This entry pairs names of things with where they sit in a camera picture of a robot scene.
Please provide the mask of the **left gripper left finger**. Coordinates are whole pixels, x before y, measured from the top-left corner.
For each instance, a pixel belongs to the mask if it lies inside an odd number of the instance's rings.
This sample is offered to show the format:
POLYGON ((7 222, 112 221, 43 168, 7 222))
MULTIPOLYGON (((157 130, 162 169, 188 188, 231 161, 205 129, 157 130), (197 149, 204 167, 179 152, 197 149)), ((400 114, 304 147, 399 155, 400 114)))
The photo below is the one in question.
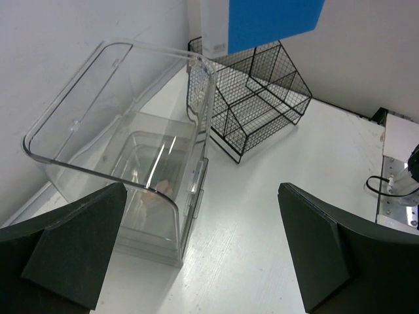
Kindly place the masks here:
POLYGON ((89 313, 98 304, 127 190, 113 183, 1 229, 2 313, 89 313))

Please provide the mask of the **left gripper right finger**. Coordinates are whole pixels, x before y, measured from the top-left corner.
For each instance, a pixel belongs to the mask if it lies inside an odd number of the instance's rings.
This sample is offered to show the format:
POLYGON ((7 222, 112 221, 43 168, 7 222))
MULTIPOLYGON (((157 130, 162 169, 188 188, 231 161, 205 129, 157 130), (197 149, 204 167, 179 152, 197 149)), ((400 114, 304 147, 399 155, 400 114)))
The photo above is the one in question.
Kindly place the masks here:
POLYGON ((291 183, 278 203, 306 313, 417 313, 418 236, 291 183))

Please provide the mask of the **blue folder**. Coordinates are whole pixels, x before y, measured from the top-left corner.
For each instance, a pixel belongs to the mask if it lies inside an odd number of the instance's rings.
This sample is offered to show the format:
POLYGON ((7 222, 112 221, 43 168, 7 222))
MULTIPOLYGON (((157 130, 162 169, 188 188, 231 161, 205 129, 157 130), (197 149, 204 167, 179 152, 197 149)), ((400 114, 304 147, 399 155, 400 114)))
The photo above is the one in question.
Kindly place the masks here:
POLYGON ((202 55, 219 58, 316 28, 324 0, 201 2, 202 55))

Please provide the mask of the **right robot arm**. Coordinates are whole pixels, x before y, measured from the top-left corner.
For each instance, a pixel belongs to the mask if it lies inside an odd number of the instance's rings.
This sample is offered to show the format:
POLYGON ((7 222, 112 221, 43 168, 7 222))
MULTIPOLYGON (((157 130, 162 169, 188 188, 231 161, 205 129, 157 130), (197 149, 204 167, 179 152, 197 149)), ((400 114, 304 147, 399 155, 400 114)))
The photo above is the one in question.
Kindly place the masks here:
POLYGON ((414 148, 407 160, 407 166, 389 178, 376 175, 365 181, 365 186, 379 196, 395 199, 400 205, 414 207, 418 205, 418 146, 414 148), (369 184, 370 179, 378 179, 386 183, 386 192, 381 192, 369 184))

